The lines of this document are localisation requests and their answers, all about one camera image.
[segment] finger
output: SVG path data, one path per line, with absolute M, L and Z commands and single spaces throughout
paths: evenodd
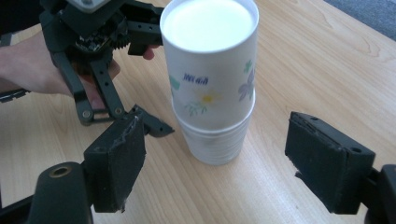
M 149 48 L 148 50 L 146 50 L 146 52 L 143 54 L 143 58 L 146 60 L 151 60 L 154 58 L 154 51 Z
M 88 101 L 91 104 L 92 109 L 103 109 L 105 108 L 105 103 L 102 100 L 96 86 L 92 85 L 91 83 L 84 82 L 84 89 L 87 93 Z

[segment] gear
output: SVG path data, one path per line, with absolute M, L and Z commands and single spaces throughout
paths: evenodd
M 119 35 L 117 41 L 110 42 L 110 46 L 113 49 L 122 49 L 125 48 L 129 43 L 131 43 L 131 37 L 128 35 Z

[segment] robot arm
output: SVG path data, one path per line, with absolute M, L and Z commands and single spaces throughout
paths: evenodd
M 107 71 L 112 52 L 130 45 L 128 54 L 143 55 L 149 45 L 162 45 L 159 27 L 163 8 L 135 0 L 41 0 L 46 45 L 72 92 L 84 125 L 119 119 L 125 114 Z M 72 64 L 92 74 L 105 109 L 93 109 Z

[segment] metal screw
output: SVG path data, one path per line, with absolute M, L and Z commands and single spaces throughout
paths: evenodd
M 122 109 L 117 107 L 116 110 L 114 111 L 117 115 L 122 113 Z
M 84 119 L 89 118 L 90 115 L 91 115 L 91 112 L 88 111 L 88 110 L 84 110 L 84 112 L 82 112 L 82 117 L 83 117 Z

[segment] floral pattern on cup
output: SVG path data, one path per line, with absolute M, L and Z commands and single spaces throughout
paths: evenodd
M 191 101 L 184 106 L 189 111 L 190 117 L 196 115 L 203 115 L 207 112 L 210 105 L 214 104 L 221 99 L 221 96 L 215 91 L 209 91 L 206 93 L 197 93 L 198 101 Z
M 244 73 L 247 74 L 250 71 L 250 74 L 247 77 L 247 83 L 242 84 L 238 92 L 240 94 L 239 97 L 239 102 L 243 101 L 247 95 L 249 95 L 249 100 L 252 99 L 253 97 L 253 92 L 254 92 L 254 68 L 252 68 L 252 62 L 249 60 L 244 69 Z

